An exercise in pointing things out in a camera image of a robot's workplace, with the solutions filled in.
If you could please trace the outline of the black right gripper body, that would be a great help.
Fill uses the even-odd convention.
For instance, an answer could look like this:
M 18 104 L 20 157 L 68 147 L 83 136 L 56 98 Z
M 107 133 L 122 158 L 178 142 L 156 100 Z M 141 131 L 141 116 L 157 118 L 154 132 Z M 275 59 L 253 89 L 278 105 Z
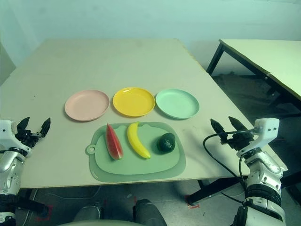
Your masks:
M 232 149 L 240 151 L 253 141 L 252 132 L 234 133 L 232 138 L 228 139 L 228 135 L 221 135 L 221 144 L 228 144 Z

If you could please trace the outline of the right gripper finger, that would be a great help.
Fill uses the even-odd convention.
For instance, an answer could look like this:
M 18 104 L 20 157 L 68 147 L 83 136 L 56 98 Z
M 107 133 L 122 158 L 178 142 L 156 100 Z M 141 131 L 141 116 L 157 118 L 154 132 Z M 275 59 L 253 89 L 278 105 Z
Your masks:
M 248 129 L 236 118 L 228 117 L 231 125 L 234 127 L 235 132 L 248 132 Z
M 212 128 L 216 132 L 216 134 L 218 134 L 218 136 L 220 137 L 221 142 L 226 142 L 227 141 L 227 134 L 224 131 L 222 125 L 214 119 L 210 119 L 210 123 L 211 123 Z

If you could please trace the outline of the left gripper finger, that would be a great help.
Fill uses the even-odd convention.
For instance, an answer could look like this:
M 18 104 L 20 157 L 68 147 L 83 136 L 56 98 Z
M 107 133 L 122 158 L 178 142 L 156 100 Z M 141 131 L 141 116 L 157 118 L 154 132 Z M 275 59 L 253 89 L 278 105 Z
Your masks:
M 26 117 L 22 119 L 18 124 L 17 124 L 17 132 L 18 133 L 30 133 L 30 130 L 27 130 L 27 125 L 29 123 L 30 117 Z
M 41 131 L 38 134 L 38 137 L 45 137 L 50 129 L 50 124 L 51 124 L 51 119 L 47 118 L 42 126 L 41 126 Z

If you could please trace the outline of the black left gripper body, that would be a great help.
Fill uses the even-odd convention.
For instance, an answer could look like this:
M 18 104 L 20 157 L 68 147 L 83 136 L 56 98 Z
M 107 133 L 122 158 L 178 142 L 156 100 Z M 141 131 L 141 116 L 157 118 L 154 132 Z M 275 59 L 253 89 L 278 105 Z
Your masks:
M 33 148 L 39 140 L 39 133 L 31 133 L 30 131 L 18 132 L 15 137 L 27 147 Z

